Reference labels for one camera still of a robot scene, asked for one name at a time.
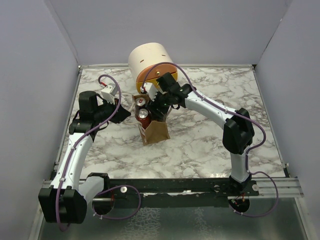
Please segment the brown canvas bag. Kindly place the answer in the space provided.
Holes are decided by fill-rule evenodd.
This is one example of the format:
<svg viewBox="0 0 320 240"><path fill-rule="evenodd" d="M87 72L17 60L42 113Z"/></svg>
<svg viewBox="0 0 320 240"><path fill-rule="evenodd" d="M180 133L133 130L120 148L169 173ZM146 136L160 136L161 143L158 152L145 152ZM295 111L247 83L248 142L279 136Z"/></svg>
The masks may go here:
<svg viewBox="0 0 320 240"><path fill-rule="evenodd" d="M145 98L146 100L145 109L147 109L147 103L149 102L150 98L147 95L142 95L142 94L132 95L131 97L132 97L132 109L134 110L134 117L137 120L138 110L136 109L135 100L137 98ZM142 144L144 146L156 144L161 141L170 139L166 119L153 120L151 117L151 123L146 129L142 127L142 124L138 120L137 120L137 125L140 132L140 136L142 138Z"/></svg>

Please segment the red cola can front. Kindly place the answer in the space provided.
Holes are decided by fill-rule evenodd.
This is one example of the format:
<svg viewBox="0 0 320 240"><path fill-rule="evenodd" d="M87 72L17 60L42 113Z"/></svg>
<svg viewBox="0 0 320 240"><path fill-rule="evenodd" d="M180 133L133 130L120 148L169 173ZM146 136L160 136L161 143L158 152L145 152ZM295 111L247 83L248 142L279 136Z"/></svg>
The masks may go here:
<svg viewBox="0 0 320 240"><path fill-rule="evenodd" d="M151 116L146 108L141 108L137 112L137 120L141 123L142 127L146 129L151 123Z"/></svg>

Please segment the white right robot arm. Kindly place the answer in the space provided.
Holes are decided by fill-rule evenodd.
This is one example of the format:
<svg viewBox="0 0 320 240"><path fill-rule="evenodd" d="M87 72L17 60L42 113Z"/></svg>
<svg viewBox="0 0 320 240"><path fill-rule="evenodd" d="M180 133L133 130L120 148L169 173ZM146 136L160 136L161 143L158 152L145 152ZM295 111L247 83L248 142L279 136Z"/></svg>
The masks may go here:
<svg viewBox="0 0 320 240"><path fill-rule="evenodd" d="M222 130L222 144L230 152L231 182L229 189L240 196L248 189L250 174L245 151L253 142L255 135L249 112L241 108L235 110L209 100L205 95L196 93L189 83L180 85L170 73L165 73L153 83L144 83L140 88L145 91L151 103L149 110L158 117L164 116L169 107L177 105L195 111L216 123Z"/></svg>

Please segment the cream round drawer cabinet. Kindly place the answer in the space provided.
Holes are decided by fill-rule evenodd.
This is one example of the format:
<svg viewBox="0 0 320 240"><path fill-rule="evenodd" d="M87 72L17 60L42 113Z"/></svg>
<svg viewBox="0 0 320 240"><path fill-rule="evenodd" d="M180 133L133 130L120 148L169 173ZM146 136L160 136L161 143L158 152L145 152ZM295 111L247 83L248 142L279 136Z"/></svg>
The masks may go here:
<svg viewBox="0 0 320 240"><path fill-rule="evenodd" d="M171 73L177 80L178 70L176 66L169 64L171 62L171 57L160 43L150 42L137 46L128 57L128 66L137 92L141 92L143 82L153 83L159 89L157 79L166 73Z"/></svg>

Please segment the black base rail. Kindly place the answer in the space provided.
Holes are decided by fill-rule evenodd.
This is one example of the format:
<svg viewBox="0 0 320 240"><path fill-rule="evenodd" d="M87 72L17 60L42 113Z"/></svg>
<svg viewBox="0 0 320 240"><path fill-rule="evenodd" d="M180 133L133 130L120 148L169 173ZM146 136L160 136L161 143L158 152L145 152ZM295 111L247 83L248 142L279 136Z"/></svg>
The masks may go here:
<svg viewBox="0 0 320 240"><path fill-rule="evenodd" d="M257 197L254 180L241 186L229 178L110 178L107 174L94 173L103 177L103 193L95 196L93 205L99 211L115 207L118 209L141 208L226 208L228 199Z"/></svg>

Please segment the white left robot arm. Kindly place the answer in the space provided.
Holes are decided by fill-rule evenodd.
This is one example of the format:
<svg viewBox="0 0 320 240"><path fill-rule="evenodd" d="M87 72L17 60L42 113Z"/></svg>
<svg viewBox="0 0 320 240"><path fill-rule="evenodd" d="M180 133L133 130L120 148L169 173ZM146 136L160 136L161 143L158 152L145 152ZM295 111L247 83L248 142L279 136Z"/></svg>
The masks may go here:
<svg viewBox="0 0 320 240"><path fill-rule="evenodd" d="M83 91L78 97L79 109L68 127L68 145L48 188L41 188L38 200L46 222L81 224L87 213L88 204L97 195L106 197L111 186L106 177L90 174L84 183L80 182L81 172L87 154L96 135L109 123L119 124L131 113L121 105L121 97L95 91Z"/></svg>

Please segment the silver blue energy drink can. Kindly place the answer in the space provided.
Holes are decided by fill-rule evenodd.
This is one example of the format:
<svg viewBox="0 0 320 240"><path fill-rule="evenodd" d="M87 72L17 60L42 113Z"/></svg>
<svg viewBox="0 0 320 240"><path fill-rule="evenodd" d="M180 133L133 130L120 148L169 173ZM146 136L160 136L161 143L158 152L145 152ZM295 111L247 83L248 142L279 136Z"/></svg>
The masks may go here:
<svg viewBox="0 0 320 240"><path fill-rule="evenodd" d="M138 97L135 100L135 105L136 105L137 110L145 109L146 108L146 99L143 97Z"/></svg>

